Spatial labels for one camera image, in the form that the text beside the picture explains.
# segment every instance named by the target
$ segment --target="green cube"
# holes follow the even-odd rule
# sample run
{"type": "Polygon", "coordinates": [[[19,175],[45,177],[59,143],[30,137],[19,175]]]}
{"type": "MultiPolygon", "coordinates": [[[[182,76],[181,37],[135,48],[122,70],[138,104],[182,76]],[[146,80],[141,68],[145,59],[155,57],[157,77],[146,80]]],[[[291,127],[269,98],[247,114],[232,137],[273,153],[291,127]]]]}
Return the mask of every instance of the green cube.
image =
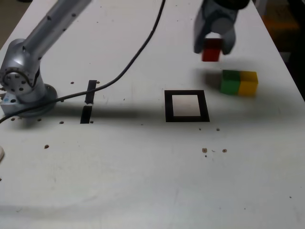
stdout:
{"type": "Polygon", "coordinates": [[[240,86],[240,72],[223,70],[220,92],[224,94],[238,94],[240,86]]]}

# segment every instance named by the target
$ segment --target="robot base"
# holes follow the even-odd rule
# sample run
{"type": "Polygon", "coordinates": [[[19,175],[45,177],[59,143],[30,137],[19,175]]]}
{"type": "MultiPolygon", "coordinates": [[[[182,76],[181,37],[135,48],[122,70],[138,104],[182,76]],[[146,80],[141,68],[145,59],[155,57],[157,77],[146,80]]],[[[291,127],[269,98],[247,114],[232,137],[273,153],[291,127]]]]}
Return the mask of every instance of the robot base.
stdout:
{"type": "MultiPolygon", "coordinates": [[[[56,92],[55,88],[48,84],[45,84],[45,87],[46,87],[47,94],[44,97],[44,99],[42,99],[39,103],[33,103],[33,104],[21,104],[15,95],[6,93],[6,95],[4,96],[4,98],[0,104],[4,114],[10,115],[14,112],[17,112],[17,111],[20,111],[20,110],[23,110],[23,109],[26,109],[29,107],[37,106],[39,104],[43,104],[48,101],[57,99],[57,92],[56,92]]],[[[55,106],[55,103],[47,105],[47,106],[43,106],[41,108],[38,108],[38,109],[35,109],[32,111],[21,113],[18,116],[25,117],[25,118],[39,116],[39,115],[42,115],[42,114],[50,111],[54,106],[55,106]]]]}

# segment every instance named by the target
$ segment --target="black square outline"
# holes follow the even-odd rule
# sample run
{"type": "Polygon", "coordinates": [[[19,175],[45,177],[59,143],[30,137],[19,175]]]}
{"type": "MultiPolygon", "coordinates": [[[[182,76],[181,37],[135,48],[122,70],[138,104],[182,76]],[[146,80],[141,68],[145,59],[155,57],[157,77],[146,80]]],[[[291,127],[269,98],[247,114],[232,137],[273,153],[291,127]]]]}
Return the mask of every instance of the black square outline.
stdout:
{"type": "Polygon", "coordinates": [[[165,90],[165,117],[167,123],[210,122],[208,108],[203,90],[165,90]],[[196,95],[198,97],[200,116],[174,116],[173,95],[196,95]]]}

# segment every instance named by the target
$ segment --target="white table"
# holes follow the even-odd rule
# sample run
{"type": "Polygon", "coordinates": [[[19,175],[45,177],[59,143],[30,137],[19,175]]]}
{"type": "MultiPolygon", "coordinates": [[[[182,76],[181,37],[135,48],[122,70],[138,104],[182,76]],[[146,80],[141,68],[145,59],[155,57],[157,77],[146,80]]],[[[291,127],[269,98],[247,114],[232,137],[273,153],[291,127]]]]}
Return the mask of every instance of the white table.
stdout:
{"type": "MultiPolygon", "coordinates": [[[[55,1],[31,4],[0,62],[55,1]]],[[[89,80],[112,80],[146,39],[160,4],[94,1],[43,58],[45,83],[63,96],[87,90],[89,80]]],[[[95,94],[93,124],[80,124],[82,96],[40,122],[0,125],[1,229],[305,227],[304,101],[252,3],[238,16],[232,54],[201,62],[192,49],[200,4],[167,0],[139,59],[95,94]],[[257,97],[204,83],[221,69],[256,71],[257,97]],[[171,89],[204,90],[210,122],[166,123],[171,89]]]]}

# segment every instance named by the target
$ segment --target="black cable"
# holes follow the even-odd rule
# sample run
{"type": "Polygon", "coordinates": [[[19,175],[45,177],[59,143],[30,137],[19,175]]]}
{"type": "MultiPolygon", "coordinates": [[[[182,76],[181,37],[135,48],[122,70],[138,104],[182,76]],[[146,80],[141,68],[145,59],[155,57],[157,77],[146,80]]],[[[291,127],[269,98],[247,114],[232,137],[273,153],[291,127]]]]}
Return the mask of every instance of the black cable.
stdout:
{"type": "Polygon", "coordinates": [[[105,89],[105,88],[113,85],[115,82],[117,82],[119,79],[121,79],[122,76],[125,75],[125,73],[129,70],[129,68],[132,66],[132,64],[135,62],[135,60],[138,58],[138,56],[141,54],[141,52],[144,50],[144,48],[147,46],[147,44],[149,43],[149,41],[153,37],[153,34],[156,31],[157,26],[159,24],[159,21],[160,21],[160,18],[161,18],[163,9],[164,9],[165,2],[166,2],[166,0],[162,0],[161,7],[160,7],[160,10],[159,10],[156,22],[154,23],[154,26],[153,26],[152,31],[149,34],[148,38],[146,39],[144,44],[141,46],[141,48],[138,50],[138,52],[135,54],[135,56],[132,58],[132,60],[124,68],[124,70],[114,80],[110,81],[109,83],[107,83],[107,84],[105,84],[103,86],[100,86],[100,87],[97,87],[97,88],[95,88],[93,90],[90,90],[90,91],[70,94],[70,95],[67,95],[67,96],[64,96],[64,97],[61,97],[61,98],[58,98],[58,99],[54,99],[52,101],[49,101],[49,102],[37,105],[37,106],[29,107],[29,108],[26,108],[26,109],[14,112],[14,113],[12,113],[10,115],[7,115],[7,116],[3,117],[2,119],[0,119],[0,124],[3,123],[5,120],[7,120],[7,119],[9,119],[9,118],[11,118],[13,116],[17,116],[17,115],[19,115],[21,113],[28,112],[28,111],[31,111],[31,110],[35,110],[35,109],[38,109],[38,108],[41,108],[41,107],[44,107],[44,106],[47,106],[47,105],[50,105],[50,104],[53,104],[53,103],[60,102],[62,100],[67,100],[67,99],[75,98],[75,97],[78,97],[78,96],[86,95],[86,94],[89,94],[89,93],[97,92],[97,91],[100,91],[102,89],[105,89]]]}

